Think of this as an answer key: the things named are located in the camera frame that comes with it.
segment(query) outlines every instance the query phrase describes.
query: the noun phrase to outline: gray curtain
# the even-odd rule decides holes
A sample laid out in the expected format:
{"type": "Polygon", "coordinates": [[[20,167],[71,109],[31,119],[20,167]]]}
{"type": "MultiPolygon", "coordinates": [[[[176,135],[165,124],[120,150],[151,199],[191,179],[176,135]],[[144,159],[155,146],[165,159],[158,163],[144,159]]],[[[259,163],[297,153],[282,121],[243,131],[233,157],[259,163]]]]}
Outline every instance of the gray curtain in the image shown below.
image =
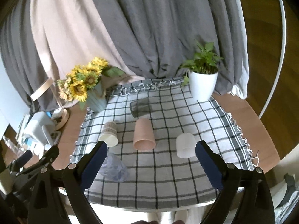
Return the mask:
{"type": "Polygon", "coordinates": [[[241,26],[235,0],[93,0],[125,64],[145,78],[182,75],[195,42],[213,41],[227,65],[216,91],[227,93],[242,74],[241,26]]]}
{"type": "Polygon", "coordinates": [[[30,25],[30,0],[19,0],[0,30],[1,55],[13,86],[33,113],[58,108],[48,89],[37,101],[30,95],[47,79],[33,40],[30,25]]]}

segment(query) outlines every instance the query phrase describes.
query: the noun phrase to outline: white plastic container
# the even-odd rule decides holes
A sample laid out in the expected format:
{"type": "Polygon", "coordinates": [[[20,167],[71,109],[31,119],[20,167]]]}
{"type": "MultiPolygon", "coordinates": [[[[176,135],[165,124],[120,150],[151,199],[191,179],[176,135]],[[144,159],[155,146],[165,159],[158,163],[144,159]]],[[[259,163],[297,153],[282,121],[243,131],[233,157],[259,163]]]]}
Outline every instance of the white plastic container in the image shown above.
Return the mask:
{"type": "Polygon", "coordinates": [[[176,138],[176,154],[179,158],[195,156],[196,140],[191,133],[182,133],[176,138]]]}
{"type": "Polygon", "coordinates": [[[217,76],[218,72],[211,75],[191,72],[189,85],[192,97],[200,103],[208,101],[215,89],[217,76]]]}
{"type": "Polygon", "coordinates": [[[105,123],[103,130],[98,138],[98,141],[103,141],[108,147],[113,147],[118,144],[116,123],[109,121],[105,123]]]}

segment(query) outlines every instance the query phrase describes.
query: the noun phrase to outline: screw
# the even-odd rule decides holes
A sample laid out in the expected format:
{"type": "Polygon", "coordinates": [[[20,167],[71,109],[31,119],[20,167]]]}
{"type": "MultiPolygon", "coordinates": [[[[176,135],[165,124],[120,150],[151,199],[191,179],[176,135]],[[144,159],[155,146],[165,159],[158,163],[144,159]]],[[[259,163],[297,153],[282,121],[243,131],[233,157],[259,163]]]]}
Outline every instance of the screw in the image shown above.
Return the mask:
{"type": "Polygon", "coordinates": [[[263,170],[262,170],[260,167],[257,167],[255,170],[256,170],[258,173],[262,173],[262,172],[263,172],[263,170]]]}
{"type": "Polygon", "coordinates": [[[69,169],[74,169],[76,167],[76,164],[75,163],[70,163],[69,165],[68,165],[68,168],[69,169]]]}
{"type": "Polygon", "coordinates": [[[47,172],[47,168],[46,167],[43,167],[41,170],[40,170],[41,173],[45,173],[47,172]]]}
{"type": "Polygon", "coordinates": [[[228,163],[228,164],[227,164],[227,167],[228,167],[229,169],[234,169],[234,168],[235,168],[235,165],[234,165],[233,163],[228,163]]]}

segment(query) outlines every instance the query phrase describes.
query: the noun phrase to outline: plastic bottle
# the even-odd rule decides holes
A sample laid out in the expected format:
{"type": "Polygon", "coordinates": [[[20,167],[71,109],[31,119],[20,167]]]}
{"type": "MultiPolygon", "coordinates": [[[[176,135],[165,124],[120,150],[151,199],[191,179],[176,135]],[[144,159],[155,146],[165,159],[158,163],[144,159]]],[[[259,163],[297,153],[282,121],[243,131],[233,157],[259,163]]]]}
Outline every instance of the plastic bottle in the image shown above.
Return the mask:
{"type": "Polygon", "coordinates": [[[129,175],[127,167],[111,152],[108,152],[99,173],[108,180],[112,180],[114,182],[123,182],[129,175]]]}
{"type": "Polygon", "coordinates": [[[17,158],[19,158],[24,152],[25,149],[17,147],[9,138],[6,136],[3,136],[3,140],[5,144],[8,146],[9,149],[12,150],[14,154],[17,155],[17,158]]]}

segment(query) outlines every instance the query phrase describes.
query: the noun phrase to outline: green potted plant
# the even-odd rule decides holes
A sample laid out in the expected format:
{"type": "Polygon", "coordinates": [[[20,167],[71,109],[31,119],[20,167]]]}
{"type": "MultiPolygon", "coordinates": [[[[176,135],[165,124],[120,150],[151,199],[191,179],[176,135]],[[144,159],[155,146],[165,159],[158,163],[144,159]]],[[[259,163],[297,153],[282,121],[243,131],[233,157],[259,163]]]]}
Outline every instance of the green potted plant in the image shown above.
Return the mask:
{"type": "Polygon", "coordinates": [[[205,102],[212,96],[218,76],[217,62],[223,58],[213,52],[213,42],[204,46],[197,42],[197,47],[194,58],[181,65],[181,68],[189,69],[183,85],[189,83],[192,97],[198,102],[205,102]]]}

